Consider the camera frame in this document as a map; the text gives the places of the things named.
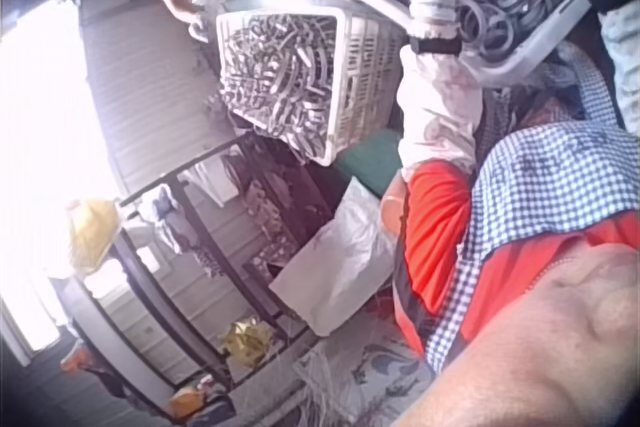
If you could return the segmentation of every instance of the bright window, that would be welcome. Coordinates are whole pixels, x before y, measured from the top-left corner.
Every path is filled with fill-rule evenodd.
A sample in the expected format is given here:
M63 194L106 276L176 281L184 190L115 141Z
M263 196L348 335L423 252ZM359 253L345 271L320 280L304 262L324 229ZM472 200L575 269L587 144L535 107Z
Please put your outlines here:
M47 2L2 38L0 295L30 354L64 321L44 271L69 269L65 206L118 195L86 76L71 4Z

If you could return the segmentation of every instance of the blue checkered apron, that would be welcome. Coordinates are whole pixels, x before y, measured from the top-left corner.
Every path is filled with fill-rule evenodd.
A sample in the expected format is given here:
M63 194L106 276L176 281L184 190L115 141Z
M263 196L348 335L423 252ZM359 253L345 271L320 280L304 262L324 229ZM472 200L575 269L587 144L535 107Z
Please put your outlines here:
M639 139L617 126L604 79L590 59L568 43L558 53L576 75L587 120L514 132L487 156L472 189L471 219L458 246L452 287L426 339L426 359L435 372L442 370L493 251L640 208Z

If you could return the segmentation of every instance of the gold wrapper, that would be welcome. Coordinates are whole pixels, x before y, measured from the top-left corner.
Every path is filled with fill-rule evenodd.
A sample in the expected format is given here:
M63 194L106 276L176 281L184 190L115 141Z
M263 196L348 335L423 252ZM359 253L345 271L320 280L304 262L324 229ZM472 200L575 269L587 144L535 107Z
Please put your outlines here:
M250 369L264 360L273 342L273 330L250 317L231 324L224 346L238 363Z

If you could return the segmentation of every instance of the white plastic basket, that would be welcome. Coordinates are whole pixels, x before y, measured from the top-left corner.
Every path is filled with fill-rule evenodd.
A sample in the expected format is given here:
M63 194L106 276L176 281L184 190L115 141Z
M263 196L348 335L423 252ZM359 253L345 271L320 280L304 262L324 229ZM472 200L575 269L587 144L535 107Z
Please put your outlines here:
M382 18L352 14L336 7L296 10L252 10L217 18L222 73L225 71L226 40L247 27L257 15L313 15L336 19L336 52L333 64L331 111L324 155L313 160L328 166L338 152L384 127L391 114L402 67L399 51L405 32ZM264 119L236 112L261 128ZM281 138L290 144L286 136Z

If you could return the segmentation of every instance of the yellow bag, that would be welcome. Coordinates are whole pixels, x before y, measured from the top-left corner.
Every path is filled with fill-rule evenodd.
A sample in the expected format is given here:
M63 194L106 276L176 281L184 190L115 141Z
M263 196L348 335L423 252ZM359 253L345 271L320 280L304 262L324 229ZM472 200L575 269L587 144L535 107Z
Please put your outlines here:
M87 276L100 268L120 228L116 204L110 200L77 202L68 210L69 261L76 273Z

